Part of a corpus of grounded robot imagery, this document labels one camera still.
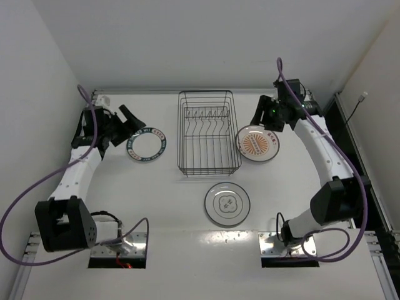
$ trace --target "white wall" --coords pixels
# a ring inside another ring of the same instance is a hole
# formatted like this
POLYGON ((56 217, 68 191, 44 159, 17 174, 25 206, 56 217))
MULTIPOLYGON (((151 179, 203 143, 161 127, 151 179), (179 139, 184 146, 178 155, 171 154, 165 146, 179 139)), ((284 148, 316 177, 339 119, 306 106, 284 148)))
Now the white wall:
MULTIPOLYGON (((83 101, 76 78, 30 0, 0 1, 0 215, 34 181, 69 159, 83 101)), ((28 194, 6 222, 6 248, 21 259, 34 207, 56 180, 28 194)), ((0 299, 17 266, 0 254, 0 299)))
POLYGON ((397 0, 33 2, 92 87, 272 87, 282 56, 325 104, 397 0))
POLYGON ((400 229, 400 9, 361 61, 342 92, 347 116, 359 95, 368 97, 349 122, 361 145, 363 159, 373 175, 372 184, 400 229))

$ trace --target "orange patterned plate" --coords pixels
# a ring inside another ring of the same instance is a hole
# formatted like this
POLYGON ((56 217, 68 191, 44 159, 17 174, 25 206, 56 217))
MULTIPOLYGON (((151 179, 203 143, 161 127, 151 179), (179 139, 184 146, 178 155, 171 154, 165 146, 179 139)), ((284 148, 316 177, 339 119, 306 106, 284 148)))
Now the orange patterned plate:
POLYGON ((261 126, 245 126, 236 136, 236 147, 251 161, 268 161, 279 151, 279 139, 272 131, 261 126))

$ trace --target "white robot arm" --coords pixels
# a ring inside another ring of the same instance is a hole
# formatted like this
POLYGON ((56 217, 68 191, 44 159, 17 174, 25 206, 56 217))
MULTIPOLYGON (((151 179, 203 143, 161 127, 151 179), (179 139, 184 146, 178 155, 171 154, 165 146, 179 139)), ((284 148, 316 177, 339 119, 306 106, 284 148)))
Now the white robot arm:
MULTIPOLYGON (((292 79, 287 83, 300 98, 299 80, 292 79)), ((301 107, 283 82, 276 81, 274 85, 278 90, 278 100, 261 96, 251 124, 262 124, 265 130, 272 131, 283 131, 284 125, 289 124, 310 153, 321 181, 321 189, 312 197, 309 209, 284 222, 281 236, 287 246, 300 243, 306 234, 321 230, 328 224, 359 216, 363 206, 359 184, 350 166, 324 138, 324 135, 331 136, 317 102, 306 99, 304 94, 301 107), (306 119, 303 109, 324 134, 306 119)), ((370 185, 367 177, 361 176, 361 179, 364 186, 370 185)))
MULTIPOLYGON (((35 207, 37 225, 47 252, 91 248, 99 241, 98 229, 104 228, 96 225, 85 206, 93 174, 103 160, 109 143, 117 146, 146 126, 124 105, 115 113, 110 110, 106 101, 97 101, 94 112, 97 121, 96 144, 91 148, 94 140, 94 122, 90 109, 86 108, 81 114, 71 143, 70 162, 79 159, 90 150, 89 154, 66 169, 50 198, 38 202, 35 207)), ((110 224, 112 234, 115 235, 108 238, 117 238, 119 224, 110 224)))

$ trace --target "plate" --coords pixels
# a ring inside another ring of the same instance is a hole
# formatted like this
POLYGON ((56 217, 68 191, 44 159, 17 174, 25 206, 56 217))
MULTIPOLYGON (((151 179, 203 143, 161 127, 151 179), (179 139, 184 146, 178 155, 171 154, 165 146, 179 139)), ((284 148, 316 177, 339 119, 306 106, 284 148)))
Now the plate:
POLYGON ((237 184, 220 182, 206 194, 207 215, 217 225, 232 228, 242 223, 250 212, 250 198, 237 184))
POLYGON ((126 151, 137 161, 153 161, 167 146, 167 139, 161 130, 143 128, 131 136, 126 143, 126 151))
POLYGON ((236 136, 239 152, 251 161, 269 161, 279 152, 279 139, 272 131, 261 126, 245 126, 236 136))

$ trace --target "dish rack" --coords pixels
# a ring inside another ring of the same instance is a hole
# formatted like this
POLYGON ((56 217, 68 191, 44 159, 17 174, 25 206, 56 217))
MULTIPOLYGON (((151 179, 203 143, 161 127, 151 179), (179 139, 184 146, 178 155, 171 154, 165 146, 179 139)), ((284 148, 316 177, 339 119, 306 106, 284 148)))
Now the dish rack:
POLYGON ((184 175, 231 175, 242 164, 236 150, 231 91, 182 91, 178 102, 177 166, 184 175))

